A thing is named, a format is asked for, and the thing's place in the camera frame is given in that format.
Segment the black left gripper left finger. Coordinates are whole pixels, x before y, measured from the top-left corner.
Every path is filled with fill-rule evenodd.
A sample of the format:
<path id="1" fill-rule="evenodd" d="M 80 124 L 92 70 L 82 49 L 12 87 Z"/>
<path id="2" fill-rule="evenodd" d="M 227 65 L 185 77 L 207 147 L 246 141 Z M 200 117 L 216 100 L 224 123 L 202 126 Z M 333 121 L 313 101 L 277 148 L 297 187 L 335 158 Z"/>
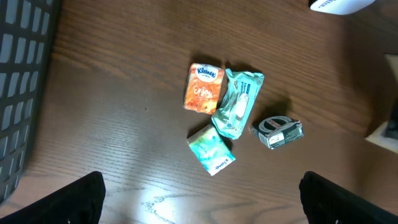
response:
<path id="1" fill-rule="evenodd" d="M 1 224 L 98 224 L 106 188 L 94 171 L 35 203 L 1 218 Z"/>

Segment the teal snack wrapper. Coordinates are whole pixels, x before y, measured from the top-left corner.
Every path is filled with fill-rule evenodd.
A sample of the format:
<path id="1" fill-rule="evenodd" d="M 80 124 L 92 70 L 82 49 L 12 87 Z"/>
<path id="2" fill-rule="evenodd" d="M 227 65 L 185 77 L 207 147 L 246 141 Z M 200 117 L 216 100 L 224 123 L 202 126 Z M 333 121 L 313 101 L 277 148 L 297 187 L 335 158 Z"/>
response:
<path id="1" fill-rule="evenodd" d="M 224 137 L 238 139 L 254 106 L 264 75 L 259 72 L 234 72 L 225 70 L 228 87 L 220 107 L 212 115 L 211 120 Z"/>

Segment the small orange snack packet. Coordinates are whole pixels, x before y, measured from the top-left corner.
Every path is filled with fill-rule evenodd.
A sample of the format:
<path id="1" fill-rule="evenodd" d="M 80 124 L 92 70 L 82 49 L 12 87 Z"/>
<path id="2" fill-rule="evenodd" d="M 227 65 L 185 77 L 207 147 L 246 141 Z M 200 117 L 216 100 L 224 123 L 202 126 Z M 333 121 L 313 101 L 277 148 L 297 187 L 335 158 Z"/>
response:
<path id="1" fill-rule="evenodd" d="M 183 107 L 198 113 L 214 114 L 223 77 L 222 68 L 203 63 L 191 64 Z"/>

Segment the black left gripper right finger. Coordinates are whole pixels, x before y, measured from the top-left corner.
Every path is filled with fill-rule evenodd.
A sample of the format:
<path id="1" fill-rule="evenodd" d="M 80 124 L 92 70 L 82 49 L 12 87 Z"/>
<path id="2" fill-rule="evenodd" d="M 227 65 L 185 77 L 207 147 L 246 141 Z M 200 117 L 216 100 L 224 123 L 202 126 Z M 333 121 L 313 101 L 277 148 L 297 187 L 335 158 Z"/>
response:
<path id="1" fill-rule="evenodd" d="M 304 174 L 299 190 L 309 224 L 397 224 L 396 215 L 315 172 Z"/>

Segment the teal tissue pack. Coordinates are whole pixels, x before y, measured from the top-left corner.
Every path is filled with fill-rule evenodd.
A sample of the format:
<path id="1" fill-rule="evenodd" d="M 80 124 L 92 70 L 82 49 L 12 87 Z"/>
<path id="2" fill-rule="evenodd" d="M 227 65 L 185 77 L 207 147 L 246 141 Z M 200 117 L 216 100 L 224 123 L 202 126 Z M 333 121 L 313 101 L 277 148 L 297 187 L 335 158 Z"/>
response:
<path id="1" fill-rule="evenodd" d="M 211 176 L 236 160 L 212 124 L 190 136 L 187 143 Z"/>

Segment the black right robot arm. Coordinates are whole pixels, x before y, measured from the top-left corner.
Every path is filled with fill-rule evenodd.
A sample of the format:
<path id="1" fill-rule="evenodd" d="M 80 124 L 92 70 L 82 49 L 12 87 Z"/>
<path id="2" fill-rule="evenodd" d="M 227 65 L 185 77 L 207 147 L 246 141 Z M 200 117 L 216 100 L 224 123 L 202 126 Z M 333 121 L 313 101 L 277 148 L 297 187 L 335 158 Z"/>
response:
<path id="1" fill-rule="evenodd" d="M 389 66 L 387 74 L 377 82 L 374 91 L 374 126 L 364 139 L 397 154 L 397 54 L 384 54 Z"/>

